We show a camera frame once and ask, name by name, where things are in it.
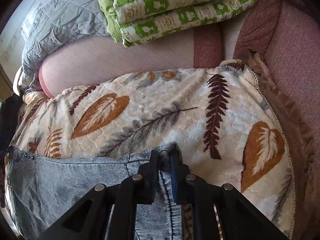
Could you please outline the grey quilted blanket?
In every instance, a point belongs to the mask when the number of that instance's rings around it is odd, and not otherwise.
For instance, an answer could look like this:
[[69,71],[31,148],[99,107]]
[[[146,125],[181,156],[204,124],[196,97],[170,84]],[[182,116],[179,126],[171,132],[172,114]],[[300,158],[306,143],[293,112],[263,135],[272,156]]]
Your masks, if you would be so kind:
[[45,57],[65,44],[108,35],[98,0],[51,0],[35,12],[15,83],[40,89],[38,72]]

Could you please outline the grey washed denim pants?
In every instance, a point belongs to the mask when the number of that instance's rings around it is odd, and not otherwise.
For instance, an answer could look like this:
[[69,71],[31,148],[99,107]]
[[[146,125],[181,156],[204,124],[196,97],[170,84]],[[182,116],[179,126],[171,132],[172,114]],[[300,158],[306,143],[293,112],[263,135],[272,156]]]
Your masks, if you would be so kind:
[[[159,157],[155,201],[139,205],[135,239],[181,239],[182,209],[174,203],[169,154],[174,142],[156,147]],[[13,222],[25,239],[36,239],[97,184],[112,186],[138,172],[151,150],[117,158],[52,159],[10,148],[6,198]]]

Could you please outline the cream leaf pattern fleece blanket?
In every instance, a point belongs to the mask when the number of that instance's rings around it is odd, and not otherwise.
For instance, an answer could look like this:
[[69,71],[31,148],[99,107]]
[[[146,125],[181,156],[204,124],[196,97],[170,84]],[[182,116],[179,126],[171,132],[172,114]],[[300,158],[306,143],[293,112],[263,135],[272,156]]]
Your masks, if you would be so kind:
[[291,237],[295,194],[287,140],[248,67],[131,73],[23,97],[10,144],[52,159],[117,158],[174,142],[191,172],[232,184]]

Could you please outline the black garment pile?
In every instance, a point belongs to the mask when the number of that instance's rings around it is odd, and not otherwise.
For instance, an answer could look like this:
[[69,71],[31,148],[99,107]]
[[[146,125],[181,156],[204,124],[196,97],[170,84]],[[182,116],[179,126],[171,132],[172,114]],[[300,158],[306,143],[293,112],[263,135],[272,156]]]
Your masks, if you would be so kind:
[[23,103],[22,97],[16,94],[8,97],[1,103],[0,115],[0,150],[3,158],[9,148],[9,144],[16,132],[18,112]]

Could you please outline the green white patterned quilt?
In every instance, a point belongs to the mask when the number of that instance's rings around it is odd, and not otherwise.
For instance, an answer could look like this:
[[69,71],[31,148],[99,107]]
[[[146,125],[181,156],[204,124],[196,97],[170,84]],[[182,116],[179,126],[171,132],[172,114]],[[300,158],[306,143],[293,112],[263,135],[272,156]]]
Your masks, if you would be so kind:
[[98,0],[107,31],[125,47],[233,18],[257,0]]

